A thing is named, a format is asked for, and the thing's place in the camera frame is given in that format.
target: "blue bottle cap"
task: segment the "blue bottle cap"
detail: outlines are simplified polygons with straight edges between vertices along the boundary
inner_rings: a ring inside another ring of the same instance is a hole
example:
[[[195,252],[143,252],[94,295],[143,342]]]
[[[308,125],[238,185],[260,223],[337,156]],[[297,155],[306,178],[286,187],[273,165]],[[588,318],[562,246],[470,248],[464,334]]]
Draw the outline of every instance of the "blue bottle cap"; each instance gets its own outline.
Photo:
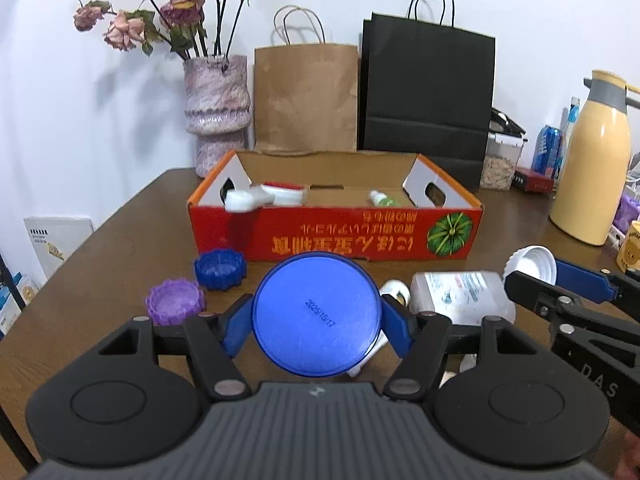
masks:
[[[193,264],[198,283],[209,290],[229,290],[246,277],[241,253],[221,249],[202,254]]]
[[[358,364],[375,344],[382,303],[373,280],[331,253],[294,256],[267,274],[255,293],[254,332],[281,368],[329,377]]]

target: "purple bottle cap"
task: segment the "purple bottle cap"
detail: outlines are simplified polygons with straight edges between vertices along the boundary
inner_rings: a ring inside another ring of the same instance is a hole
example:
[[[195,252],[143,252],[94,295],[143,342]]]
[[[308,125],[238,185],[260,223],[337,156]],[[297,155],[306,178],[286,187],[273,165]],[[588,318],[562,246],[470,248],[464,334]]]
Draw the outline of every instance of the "purple bottle cap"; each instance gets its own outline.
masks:
[[[166,280],[152,288],[146,298],[146,310],[157,325],[180,325],[204,307],[204,294],[198,284],[184,278]]]

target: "pumpkin illustration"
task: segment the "pumpkin illustration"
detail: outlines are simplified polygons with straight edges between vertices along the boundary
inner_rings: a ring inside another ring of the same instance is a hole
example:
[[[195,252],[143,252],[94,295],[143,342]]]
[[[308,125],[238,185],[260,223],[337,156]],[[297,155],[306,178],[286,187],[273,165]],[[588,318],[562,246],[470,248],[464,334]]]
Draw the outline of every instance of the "pumpkin illustration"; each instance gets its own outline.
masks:
[[[429,230],[427,247],[436,256],[451,256],[465,246],[473,228],[473,221],[463,212],[446,215]]]

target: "red cardboard box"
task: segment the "red cardboard box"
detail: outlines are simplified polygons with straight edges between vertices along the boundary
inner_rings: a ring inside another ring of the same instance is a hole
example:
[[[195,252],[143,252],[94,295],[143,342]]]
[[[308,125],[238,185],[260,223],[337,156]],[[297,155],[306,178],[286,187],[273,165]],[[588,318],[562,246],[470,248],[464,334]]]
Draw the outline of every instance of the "red cardboard box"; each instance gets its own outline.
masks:
[[[225,211],[225,190],[269,181],[307,187],[305,206]],[[399,206],[376,208],[373,189]],[[470,192],[426,157],[407,153],[229,152],[188,207],[200,253],[231,248],[249,261],[309,251],[374,261],[463,259],[482,217]]]

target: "yellow thermos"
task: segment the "yellow thermos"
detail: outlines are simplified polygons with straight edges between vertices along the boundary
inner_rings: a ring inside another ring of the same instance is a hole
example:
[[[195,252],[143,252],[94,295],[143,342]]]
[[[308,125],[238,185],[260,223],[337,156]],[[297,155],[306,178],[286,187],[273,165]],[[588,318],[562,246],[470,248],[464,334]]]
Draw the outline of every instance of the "yellow thermos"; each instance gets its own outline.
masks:
[[[594,70],[585,79],[589,98],[569,143],[556,200],[549,217],[562,231],[591,245],[603,245],[616,215],[631,158],[627,105],[640,92],[624,79]]]

